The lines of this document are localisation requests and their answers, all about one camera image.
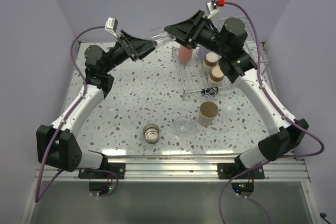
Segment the pink plastic cup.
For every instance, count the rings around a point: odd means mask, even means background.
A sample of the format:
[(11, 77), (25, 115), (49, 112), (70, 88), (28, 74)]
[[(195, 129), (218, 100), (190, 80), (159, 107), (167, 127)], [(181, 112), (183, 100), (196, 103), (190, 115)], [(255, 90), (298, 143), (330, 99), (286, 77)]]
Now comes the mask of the pink plastic cup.
[(188, 49), (184, 46), (180, 46), (179, 52), (178, 52), (178, 59), (183, 63), (187, 63), (191, 60), (192, 53), (193, 53), (192, 49)]

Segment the small clear glass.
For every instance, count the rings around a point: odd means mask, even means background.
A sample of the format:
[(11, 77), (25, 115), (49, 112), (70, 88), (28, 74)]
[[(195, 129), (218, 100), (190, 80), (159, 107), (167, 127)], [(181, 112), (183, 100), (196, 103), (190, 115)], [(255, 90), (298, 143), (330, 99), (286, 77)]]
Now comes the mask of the small clear glass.
[(155, 48), (163, 47), (164, 45), (176, 40), (173, 35), (166, 32), (162, 27), (150, 29), (149, 33)]

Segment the lavender plastic cup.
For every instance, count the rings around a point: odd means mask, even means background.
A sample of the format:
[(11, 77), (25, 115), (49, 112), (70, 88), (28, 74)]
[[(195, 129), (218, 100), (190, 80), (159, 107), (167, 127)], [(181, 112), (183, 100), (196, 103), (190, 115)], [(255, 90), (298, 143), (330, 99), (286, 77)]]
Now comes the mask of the lavender plastic cup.
[(199, 46), (197, 55), (200, 59), (205, 59), (206, 55), (209, 53), (209, 50), (203, 46)]

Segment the steel cup with cork band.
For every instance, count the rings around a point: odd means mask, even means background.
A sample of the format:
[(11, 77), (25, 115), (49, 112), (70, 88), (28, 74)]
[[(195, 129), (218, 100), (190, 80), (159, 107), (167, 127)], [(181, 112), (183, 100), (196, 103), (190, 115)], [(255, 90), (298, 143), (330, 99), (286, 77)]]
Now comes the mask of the steel cup with cork band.
[(219, 56), (216, 53), (207, 53), (203, 61), (203, 70), (207, 73), (210, 73), (212, 69), (217, 66), (218, 61)]

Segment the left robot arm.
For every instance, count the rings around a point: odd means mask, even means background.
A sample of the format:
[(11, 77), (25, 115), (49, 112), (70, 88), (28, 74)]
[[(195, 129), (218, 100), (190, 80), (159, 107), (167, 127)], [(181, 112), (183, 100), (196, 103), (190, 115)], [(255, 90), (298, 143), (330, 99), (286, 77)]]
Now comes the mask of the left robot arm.
[(152, 40), (136, 38), (122, 30), (118, 41), (108, 51), (97, 45), (86, 49), (85, 78), (79, 94), (58, 119), (37, 129), (37, 156), (42, 165), (68, 172), (90, 169), (97, 178), (107, 176), (109, 165), (105, 156), (81, 147), (78, 133), (111, 91), (114, 78), (110, 71), (128, 59), (145, 58), (156, 46)]

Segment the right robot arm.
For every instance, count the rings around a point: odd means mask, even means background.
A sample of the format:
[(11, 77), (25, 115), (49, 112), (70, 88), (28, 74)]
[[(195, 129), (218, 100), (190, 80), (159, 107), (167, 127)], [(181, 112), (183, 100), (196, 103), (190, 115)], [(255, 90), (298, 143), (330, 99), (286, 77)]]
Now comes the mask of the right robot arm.
[(165, 26), (164, 31), (186, 48), (200, 45), (218, 54), (221, 71), (248, 98), (267, 128), (267, 138), (234, 159), (232, 176), (246, 178), (253, 167), (275, 161), (301, 143), (308, 123), (305, 119), (296, 119), (260, 77), (257, 64), (243, 49), (248, 36), (243, 21), (228, 18), (221, 30), (217, 30), (199, 10), (185, 21)]

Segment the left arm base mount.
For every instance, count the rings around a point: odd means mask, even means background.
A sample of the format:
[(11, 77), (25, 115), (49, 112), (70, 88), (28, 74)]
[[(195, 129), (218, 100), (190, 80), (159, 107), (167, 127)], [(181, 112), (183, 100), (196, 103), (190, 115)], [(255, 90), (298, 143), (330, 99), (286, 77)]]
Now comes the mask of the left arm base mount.
[(80, 169), (79, 179), (89, 180), (89, 191), (96, 197), (113, 194), (119, 187), (119, 181), (124, 179), (125, 163), (110, 163), (105, 168)]

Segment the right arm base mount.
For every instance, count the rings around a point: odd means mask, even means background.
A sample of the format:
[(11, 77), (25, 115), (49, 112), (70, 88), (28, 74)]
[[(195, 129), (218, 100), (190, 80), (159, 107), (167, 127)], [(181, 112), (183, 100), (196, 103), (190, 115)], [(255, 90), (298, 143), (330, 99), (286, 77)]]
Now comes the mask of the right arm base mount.
[(241, 196), (251, 196), (255, 190), (255, 181), (265, 179), (263, 167), (240, 169), (235, 163), (218, 163), (217, 173), (220, 180), (226, 180), (224, 189), (232, 189)]

